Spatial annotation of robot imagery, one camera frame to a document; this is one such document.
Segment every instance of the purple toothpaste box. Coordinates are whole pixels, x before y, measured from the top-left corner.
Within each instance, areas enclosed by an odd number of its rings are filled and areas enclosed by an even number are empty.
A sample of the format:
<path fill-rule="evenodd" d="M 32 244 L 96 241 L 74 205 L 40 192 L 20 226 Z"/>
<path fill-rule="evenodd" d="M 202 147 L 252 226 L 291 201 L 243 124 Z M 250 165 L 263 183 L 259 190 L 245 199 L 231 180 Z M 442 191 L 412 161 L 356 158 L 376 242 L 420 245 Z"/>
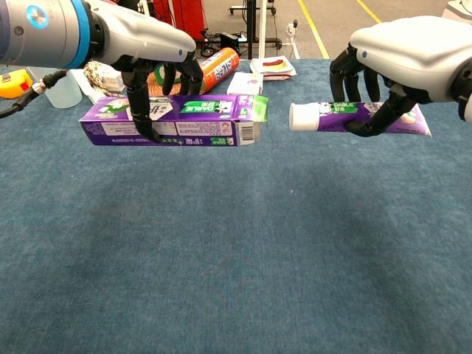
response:
<path fill-rule="evenodd" d="M 150 97 L 160 143 L 138 133 L 127 97 L 100 99 L 79 122 L 95 145 L 241 146 L 259 140 L 267 104 L 268 98 L 259 95 Z"/>

